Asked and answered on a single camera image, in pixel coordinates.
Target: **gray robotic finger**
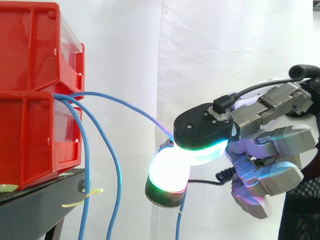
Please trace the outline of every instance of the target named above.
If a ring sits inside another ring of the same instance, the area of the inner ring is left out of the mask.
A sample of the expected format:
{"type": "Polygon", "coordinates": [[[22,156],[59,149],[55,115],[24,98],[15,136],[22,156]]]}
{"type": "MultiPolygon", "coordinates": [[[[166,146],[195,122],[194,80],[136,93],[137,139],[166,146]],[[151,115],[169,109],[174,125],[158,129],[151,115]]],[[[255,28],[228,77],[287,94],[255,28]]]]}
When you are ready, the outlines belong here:
{"type": "Polygon", "coordinates": [[[247,153],[258,159],[273,156],[292,156],[304,153],[315,147],[317,138],[307,126],[286,126],[273,131],[260,129],[254,134],[230,142],[228,151],[237,154],[247,153]]]}
{"type": "Polygon", "coordinates": [[[271,206],[265,196],[253,196],[243,184],[237,173],[232,178],[232,192],[235,202],[247,213],[258,219],[271,215],[271,206]]]}
{"type": "Polygon", "coordinates": [[[256,166],[246,153],[227,153],[239,178],[254,197],[278,195],[295,188],[303,179],[299,168],[289,161],[270,159],[270,165],[256,166]]]}

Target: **white curtain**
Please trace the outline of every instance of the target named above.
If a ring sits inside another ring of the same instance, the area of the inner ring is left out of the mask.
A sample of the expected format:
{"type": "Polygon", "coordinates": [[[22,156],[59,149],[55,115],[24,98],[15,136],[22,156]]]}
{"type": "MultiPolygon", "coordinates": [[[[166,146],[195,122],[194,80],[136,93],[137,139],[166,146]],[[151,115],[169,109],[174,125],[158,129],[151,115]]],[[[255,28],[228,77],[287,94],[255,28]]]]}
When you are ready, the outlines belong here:
{"type": "MultiPolygon", "coordinates": [[[[311,0],[164,0],[157,119],[171,131],[182,112],[256,82],[287,77],[310,64],[311,0]]],[[[166,136],[156,129],[156,144],[166,136]]],[[[191,168],[191,178],[215,180],[226,157],[191,168]]],[[[276,240],[285,195],[270,198],[272,216],[258,220],[232,198],[231,184],[190,184],[180,240],[276,240]]],[[[152,206],[151,240],[175,239],[177,209],[152,206]]]]}

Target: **yellow tag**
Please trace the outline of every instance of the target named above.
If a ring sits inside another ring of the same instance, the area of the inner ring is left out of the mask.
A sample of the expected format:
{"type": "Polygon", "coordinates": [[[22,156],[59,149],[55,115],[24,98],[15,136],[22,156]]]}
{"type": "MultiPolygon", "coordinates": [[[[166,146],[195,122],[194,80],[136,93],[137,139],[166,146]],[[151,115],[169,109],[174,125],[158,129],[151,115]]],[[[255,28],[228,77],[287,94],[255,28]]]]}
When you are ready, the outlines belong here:
{"type": "Polygon", "coordinates": [[[104,191],[103,188],[98,188],[98,189],[91,190],[90,193],[88,193],[87,195],[84,196],[84,199],[82,201],[71,203],[71,204],[65,204],[65,205],[62,205],[62,207],[63,208],[72,208],[72,207],[81,205],[81,204],[83,204],[85,202],[86,198],[88,198],[88,197],[90,197],[92,195],[96,195],[96,194],[102,193],[103,191],[104,191]]]}

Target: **black table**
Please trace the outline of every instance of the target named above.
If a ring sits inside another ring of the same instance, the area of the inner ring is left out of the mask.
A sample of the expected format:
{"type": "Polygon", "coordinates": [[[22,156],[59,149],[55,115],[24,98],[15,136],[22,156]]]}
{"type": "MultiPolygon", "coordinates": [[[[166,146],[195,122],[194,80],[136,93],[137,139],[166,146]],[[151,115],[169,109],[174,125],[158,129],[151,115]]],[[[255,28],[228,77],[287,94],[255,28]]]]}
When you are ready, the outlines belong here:
{"type": "Polygon", "coordinates": [[[68,175],[26,190],[0,193],[0,239],[58,240],[64,217],[85,194],[85,170],[74,168],[68,175]]]}

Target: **red storage bin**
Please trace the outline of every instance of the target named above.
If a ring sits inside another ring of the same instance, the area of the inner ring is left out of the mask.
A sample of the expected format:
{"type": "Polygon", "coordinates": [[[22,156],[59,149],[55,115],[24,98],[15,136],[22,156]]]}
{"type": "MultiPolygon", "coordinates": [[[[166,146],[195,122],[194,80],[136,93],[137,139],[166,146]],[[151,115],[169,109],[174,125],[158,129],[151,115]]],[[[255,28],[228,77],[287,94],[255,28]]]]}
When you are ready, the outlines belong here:
{"type": "Polygon", "coordinates": [[[78,125],[49,92],[1,91],[0,112],[0,185],[21,190],[81,163],[78,125]]]}
{"type": "Polygon", "coordinates": [[[58,4],[0,1],[0,91],[81,92],[84,54],[58,4]]]}

